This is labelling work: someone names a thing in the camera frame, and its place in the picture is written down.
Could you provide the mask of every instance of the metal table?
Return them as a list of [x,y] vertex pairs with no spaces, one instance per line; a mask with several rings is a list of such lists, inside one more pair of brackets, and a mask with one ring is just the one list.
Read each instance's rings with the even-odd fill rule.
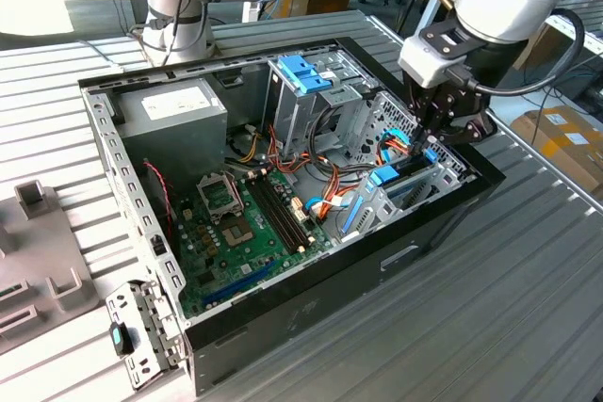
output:
[[[215,28],[221,49],[351,36],[400,76],[399,42],[360,12]],[[96,44],[126,69],[128,39]],[[57,189],[97,290],[144,272],[74,84],[114,71],[66,44],[0,53],[0,196]],[[507,179],[445,247],[240,371],[206,400],[569,400],[603,384],[601,212],[507,131],[478,146]],[[0,400],[192,399],[183,370],[133,394],[105,308],[0,357]]]

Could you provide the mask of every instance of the blue plastic clip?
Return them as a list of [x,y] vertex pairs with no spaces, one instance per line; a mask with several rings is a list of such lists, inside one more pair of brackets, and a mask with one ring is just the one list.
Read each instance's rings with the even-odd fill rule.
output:
[[304,94],[321,91],[332,86],[331,81],[320,77],[315,66],[308,63],[302,56],[281,56],[279,64],[293,85]]

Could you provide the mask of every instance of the metal frame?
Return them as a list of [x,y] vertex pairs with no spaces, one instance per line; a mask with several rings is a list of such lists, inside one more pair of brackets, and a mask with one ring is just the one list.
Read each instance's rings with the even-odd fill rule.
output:
[[[402,84],[351,39],[312,41],[304,45],[277,48],[270,53],[238,56],[210,63],[190,62],[166,69],[131,72],[127,76],[106,76],[80,81],[87,101],[90,119],[95,125],[99,148],[103,150],[107,174],[116,189],[120,207],[130,221],[130,236],[139,242],[140,258],[156,274],[177,310],[178,323],[189,346],[189,367],[196,394],[217,385],[233,374],[233,369],[259,358],[271,348],[283,343],[291,334],[290,327],[277,318],[289,318],[301,306],[321,297],[319,309],[312,310],[296,329],[305,329],[351,301],[358,291],[367,291],[391,278],[420,255],[429,253],[445,240],[477,201],[483,200],[504,179],[503,175],[470,147],[451,147],[454,153],[471,168],[472,178],[461,186],[421,206],[420,209],[399,213],[386,225],[370,235],[359,235],[334,247],[328,255],[317,257],[291,268],[281,277],[262,283],[210,312],[185,319],[178,302],[184,276],[167,246],[149,202],[132,170],[132,163],[118,135],[115,134],[106,99],[113,89],[126,91],[145,87],[158,80],[176,82],[185,78],[216,71],[219,68],[245,66],[249,62],[269,61],[279,55],[320,52],[341,49],[351,56],[369,76],[400,103],[403,103]],[[407,249],[399,254],[398,250]],[[354,291],[344,297],[333,290],[334,281],[342,278],[357,281]]]

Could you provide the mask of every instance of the red wire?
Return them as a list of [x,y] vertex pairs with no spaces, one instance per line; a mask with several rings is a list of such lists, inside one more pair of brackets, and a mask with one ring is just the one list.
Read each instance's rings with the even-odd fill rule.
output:
[[161,188],[163,188],[163,195],[165,196],[166,200],[166,213],[168,214],[168,237],[171,238],[170,197],[168,197],[168,188],[166,187],[165,179],[163,179],[163,176],[161,175],[159,170],[156,169],[152,164],[150,164],[149,162],[144,162],[144,165],[153,171],[155,176],[157,176],[159,183],[161,184]]

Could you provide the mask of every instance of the metal bracket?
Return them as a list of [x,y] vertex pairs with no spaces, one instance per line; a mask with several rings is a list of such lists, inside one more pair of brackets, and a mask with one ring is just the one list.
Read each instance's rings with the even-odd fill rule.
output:
[[116,353],[137,390],[187,357],[167,298],[155,281],[131,281],[106,298]]

